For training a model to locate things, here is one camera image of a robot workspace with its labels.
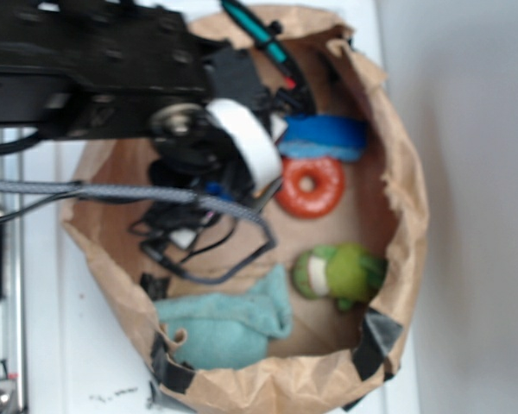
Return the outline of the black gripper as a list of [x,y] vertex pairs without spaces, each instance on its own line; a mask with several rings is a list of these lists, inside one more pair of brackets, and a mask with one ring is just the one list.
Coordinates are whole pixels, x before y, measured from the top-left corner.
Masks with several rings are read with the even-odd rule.
[[216,98],[206,109],[177,103],[149,119],[158,154],[148,168],[153,185],[190,189],[250,203],[281,176],[281,156],[268,131],[246,106]]

